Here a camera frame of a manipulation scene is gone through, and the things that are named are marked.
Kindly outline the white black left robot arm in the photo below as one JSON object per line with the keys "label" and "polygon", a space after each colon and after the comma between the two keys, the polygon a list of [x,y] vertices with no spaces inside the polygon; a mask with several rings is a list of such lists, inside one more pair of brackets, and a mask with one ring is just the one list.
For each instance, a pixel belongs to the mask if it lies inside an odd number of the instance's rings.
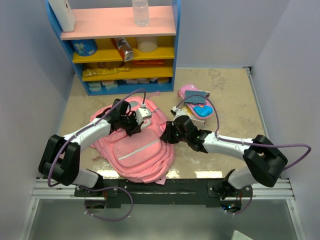
{"label": "white black left robot arm", "polygon": [[49,187],[54,186],[51,181],[55,180],[65,186],[85,187],[92,196],[99,196],[104,190],[102,176],[80,167],[82,151],[117,130],[125,131],[128,136],[140,133],[144,120],[151,116],[145,104],[132,110],[129,102],[116,99],[112,107],[103,110],[81,129],[65,136],[52,135],[45,146],[38,171],[47,178]]}

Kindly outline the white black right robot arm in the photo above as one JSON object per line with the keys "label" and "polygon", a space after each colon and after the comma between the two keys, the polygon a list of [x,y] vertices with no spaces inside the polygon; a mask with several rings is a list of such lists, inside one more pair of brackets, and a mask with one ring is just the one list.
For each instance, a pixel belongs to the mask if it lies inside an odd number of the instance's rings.
{"label": "white black right robot arm", "polygon": [[218,137],[212,131],[198,129],[186,115],[168,121],[160,139],[166,144],[185,142],[196,152],[243,160],[245,167],[232,169],[213,187],[222,199],[233,197],[242,188],[255,183],[272,188],[288,163],[285,155],[263,135],[253,139]]}

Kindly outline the pink student backpack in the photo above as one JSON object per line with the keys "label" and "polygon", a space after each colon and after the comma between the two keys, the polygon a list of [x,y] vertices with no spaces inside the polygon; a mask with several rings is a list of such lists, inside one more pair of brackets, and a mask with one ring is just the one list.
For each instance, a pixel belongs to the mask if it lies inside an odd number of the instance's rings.
{"label": "pink student backpack", "polygon": [[164,185],[175,160],[175,147],[160,140],[167,117],[149,99],[146,107],[151,118],[145,120],[141,132],[128,136],[122,129],[100,138],[91,145],[97,149],[121,176],[134,183]]}

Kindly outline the pink blue pencil case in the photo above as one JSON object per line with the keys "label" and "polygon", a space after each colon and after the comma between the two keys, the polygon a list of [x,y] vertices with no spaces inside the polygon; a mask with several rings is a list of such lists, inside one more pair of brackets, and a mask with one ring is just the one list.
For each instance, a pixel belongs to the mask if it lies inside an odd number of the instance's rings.
{"label": "pink blue pencil case", "polygon": [[[190,84],[186,84],[186,85],[182,86],[178,90],[178,92],[177,92],[178,97],[181,97],[184,100],[185,99],[184,98],[185,91],[187,91],[187,90],[204,91],[204,90],[199,90],[194,84],[190,83]],[[198,115],[199,117],[202,117],[202,118],[204,118],[204,117],[208,118],[214,113],[214,109],[211,106],[211,104],[209,103],[209,101],[207,100],[207,98],[208,97],[206,97],[206,105],[202,105],[202,104],[193,105],[193,104],[186,103],[185,100],[183,101],[183,104],[186,104],[195,115]]]}

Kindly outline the teal leather card wallet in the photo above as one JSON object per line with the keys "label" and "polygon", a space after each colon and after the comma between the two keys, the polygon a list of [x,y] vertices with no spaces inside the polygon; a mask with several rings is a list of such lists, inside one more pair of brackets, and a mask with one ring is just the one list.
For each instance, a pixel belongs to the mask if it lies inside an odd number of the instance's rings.
{"label": "teal leather card wallet", "polygon": [[187,104],[193,105],[206,105],[207,100],[210,96],[209,92],[200,90],[186,90],[184,92],[184,99]]}

